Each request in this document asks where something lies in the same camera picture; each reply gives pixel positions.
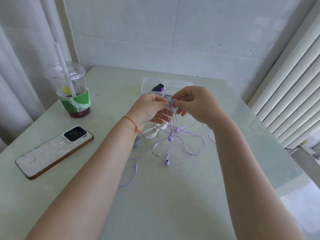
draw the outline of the earphones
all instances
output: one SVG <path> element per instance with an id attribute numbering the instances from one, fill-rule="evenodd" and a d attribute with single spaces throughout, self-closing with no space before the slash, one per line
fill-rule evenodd
<path id="1" fill-rule="evenodd" d="M 171 103 L 169 102 L 169 110 L 170 110 L 171 112 L 173 112 L 173 113 L 174 113 L 174 116 L 175 116 L 175 119 L 174 119 L 174 117 L 172 116 L 172 125 L 171 125 L 170 120 L 169 120 L 170 132 L 167 132 L 167 131 L 165 131 L 164 129 L 158 127 L 158 126 L 155 126 L 156 128 L 162 130 L 163 132 L 168 133 L 168 134 L 169 134 L 168 137 L 167 137 L 167 138 L 164 138 L 164 139 L 162 139 L 162 140 L 160 140 L 160 141 L 158 141 L 158 142 L 156 142 L 156 143 L 151 147 L 151 153 L 152 153 L 154 156 L 159 157 L 159 158 L 163 161 L 164 165 L 166 165 L 166 166 L 168 166 L 168 167 L 170 167 L 170 168 L 178 167 L 178 166 L 184 164 L 185 162 L 187 162 L 191 157 L 201 155 L 201 154 L 205 151 L 205 149 L 206 149 L 206 143 L 205 143 L 204 139 L 202 138 L 202 136 L 204 136 L 204 135 L 207 133 L 207 131 L 208 131 L 208 126 L 207 126 L 205 132 L 204 132 L 203 134 L 199 135 L 198 133 L 195 133 L 195 132 L 190 132 L 190 131 L 182 130 L 182 129 L 185 129 L 186 127 L 179 127 L 179 128 L 176 127 L 176 125 L 177 125 L 177 114 L 175 113 L 174 109 L 172 108 L 172 104 L 173 104 L 175 101 L 177 101 L 177 99 L 173 99 Z M 210 141 L 212 141 L 212 142 L 215 144 L 215 142 L 210 138 L 210 131 L 211 131 L 211 129 L 209 129 L 208 137 L 209 137 Z M 184 143 L 183 139 L 182 139 L 181 137 L 179 137 L 179 135 L 182 134 L 182 133 L 188 133 L 188 134 L 191 134 L 191 135 L 193 135 L 193 136 L 198 136 L 198 137 L 200 137 L 201 140 L 203 141 L 203 144 L 204 144 L 203 150 L 202 150 L 199 154 L 194 154 L 194 151 L 193 151 L 192 147 L 191 147 L 190 145 Z M 173 141 L 173 137 L 179 138 L 179 139 L 181 140 L 181 142 L 173 145 L 173 146 L 170 148 L 170 144 L 171 144 L 171 142 Z M 129 159 L 128 159 L 128 160 L 136 160 L 135 165 L 134 165 L 134 177 L 133 177 L 133 179 L 132 179 L 129 183 L 127 183 L 127 184 L 119 184 L 119 186 L 128 186 L 128 185 L 130 185 L 130 184 L 134 181 L 134 179 L 135 179 L 135 177 L 136 177 L 136 175 L 137 175 L 138 159 L 141 159 L 141 158 L 145 157 L 146 154 L 149 152 L 149 145 L 148 145 L 148 143 L 146 142 L 146 139 L 145 139 L 144 135 L 142 135 L 142 138 L 143 138 L 144 142 L 145 142 L 146 145 L 147 145 L 147 151 L 146 151 L 146 153 L 145 153 L 143 156 L 141 156 L 141 157 L 129 158 Z M 159 156 L 159 155 L 156 155 L 156 154 L 153 152 L 153 149 L 159 144 L 159 142 L 164 141 L 164 140 L 168 140 L 168 141 L 169 141 L 169 146 L 168 146 L 167 152 L 166 152 L 165 154 L 163 154 L 163 155 L 160 155 L 160 156 Z M 180 145 L 180 144 L 183 145 L 184 151 L 185 151 L 188 155 L 190 155 L 190 157 L 189 157 L 186 161 L 184 161 L 184 162 L 182 162 L 182 163 L 180 163 L 180 164 L 178 164 L 178 165 L 171 166 L 171 165 L 170 165 L 170 161 L 169 161 L 169 159 L 168 159 L 168 158 L 169 158 L 170 151 L 171 151 L 176 145 Z M 186 146 L 191 149 L 192 153 L 189 153 L 189 152 L 187 151 Z"/>

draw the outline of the white straw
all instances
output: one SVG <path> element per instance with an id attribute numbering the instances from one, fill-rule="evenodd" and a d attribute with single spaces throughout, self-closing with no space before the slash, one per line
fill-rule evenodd
<path id="1" fill-rule="evenodd" d="M 73 97 L 75 97 L 75 96 L 77 96 L 76 95 L 76 91 L 75 91 L 75 88 L 73 87 L 72 81 L 70 79 L 70 74 L 69 74 L 69 71 L 68 71 L 68 68 L 67 68 L 67 64 L 66 64 L 66 61 L 64 59 L 60 44 L 57 43 L 57 42 L 54 42 L 53 45 L 54 45 L 54 48 L 56 49 L 56 52 L 57 52 L 57 55 L 58 55 L 58 58 L 59 58 L 59 61 L 60 61 L 60 65 L 62 67 L 62 71 L 63 71 L 64 75 L 66 76 L 66 82 L 68 83 L 68 86 L 70 88 L 71 95 Z"/>

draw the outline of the plastic cup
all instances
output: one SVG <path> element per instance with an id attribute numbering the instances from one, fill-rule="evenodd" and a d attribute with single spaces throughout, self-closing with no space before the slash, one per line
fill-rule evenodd
<path id="1" fill-rule="evenodd" d="M 57 95 L 69 115 L 73 118 L 85 117 L 90 113 L 91 105 L 84 78 L 86 70 L 73 61 L 66 61 L 66 66 L 69 71 L 68 77 L 63 73 L 60 62 L 50 65 L 44 75 L 54 84 Z M 71 85 L 76 96 L 72 95 Z"/>

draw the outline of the bracelet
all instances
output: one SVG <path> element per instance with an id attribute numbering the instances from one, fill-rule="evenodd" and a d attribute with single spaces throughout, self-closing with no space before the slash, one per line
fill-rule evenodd
<path id="1" fill-rule="evenodd" d="M 130 118 L 127 117 L 127 116 L 122 116 L 122 118 L 127 118 L 127 119 L 131 120 L 132 123 L 134 123 L 134 125 L 136 126 L 136 131 L 139 132 L 139 133 L 142 133 L 142 131 L 140 131 L 140 130 L 138 129 L 138 126 L 136 125 L 136 123 L 135 123 L 132 119 L 130 119 Z"/>

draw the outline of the forearm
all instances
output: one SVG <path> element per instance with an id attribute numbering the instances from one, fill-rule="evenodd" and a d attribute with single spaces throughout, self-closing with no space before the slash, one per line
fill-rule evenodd
<path id="1" fill-rule="evenodd" d="M 236 123 L 213 121 L 231 220 L 237 239 L 304 239 L 276 195 Z"/>
<path id="2" fill-rule="evenodd" d="M 134 128 L 126 118 L 118 121 L 38 220 L 27 240 L 98 238 L 137 136 Z"/>

